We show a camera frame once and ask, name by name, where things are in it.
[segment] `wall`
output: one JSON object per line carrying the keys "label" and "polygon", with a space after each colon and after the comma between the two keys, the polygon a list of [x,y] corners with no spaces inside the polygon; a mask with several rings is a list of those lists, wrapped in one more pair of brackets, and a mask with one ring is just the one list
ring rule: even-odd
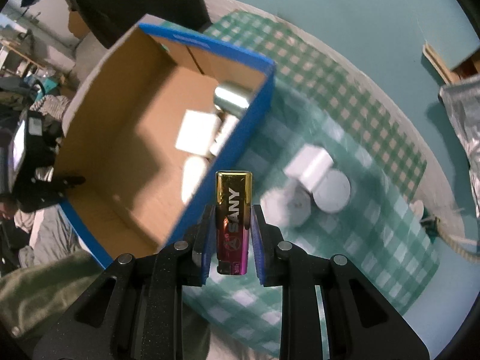
{"label": "wall", "polygon": [[44,60],[63,73],[70,72],[75,66],[73,51],[20,15],[15,8],[7,4],[0,15],[3,17],[1,23],[12,20],[15,22],[14,28],[18,31],[32,30],[35,37],[34,57]]}
{"label": "wall", "polygon": [[5,28],[6,26],[10,26],[15,31],[18,31],[18,32],[26,32],[26,30],[22,26],[15,23],[13,20],[11,20],[6,15],[0,13],[0,27]]}
{"label": "wall", "polygon": [[[23,12],[25,8],[20,7],[21,1],[22,0],[9,0],[9,4],[19,12]],[[68,31],[68,15],[69,9],[65,0],[40,0],[28,9],[25,16],[27,18],[36,16],[38,23],[35,25],[37,27],[48,33],[65,47],[73,50],[79,40]]]}

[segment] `cardboard box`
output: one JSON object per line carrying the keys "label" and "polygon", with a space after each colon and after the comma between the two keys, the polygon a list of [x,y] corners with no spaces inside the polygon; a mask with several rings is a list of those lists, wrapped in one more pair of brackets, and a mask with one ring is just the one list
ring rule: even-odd
{"label": "cardboard box", "polygon": [[78,11],[70,11],[68,15],[68,31],[70,31],[75,38],[85,38],[90,29],[83,21]]}
{"label": "cardboard box", "polygon": [[[68,191],[66,216],[107,266],[181,239],[213,202],[215,172],[230,169],[270,108],[274,62],[200,34],[140,24],[109,49],[79,88],[63,120],[56,174],[86,183]],[[215,87],[234,81],[255,98],[196,194],[184,207],[175,142],[187,109],[210,112]]]}

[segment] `olive green fabric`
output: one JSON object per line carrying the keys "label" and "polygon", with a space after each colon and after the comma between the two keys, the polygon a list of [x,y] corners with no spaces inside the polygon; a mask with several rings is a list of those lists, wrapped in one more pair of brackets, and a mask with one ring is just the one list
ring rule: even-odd
{"label": "olive green fabric", "polygon": [[39,337],[93,283],[101,267],[81,250],[0,279],[0,321],[16,338]]}

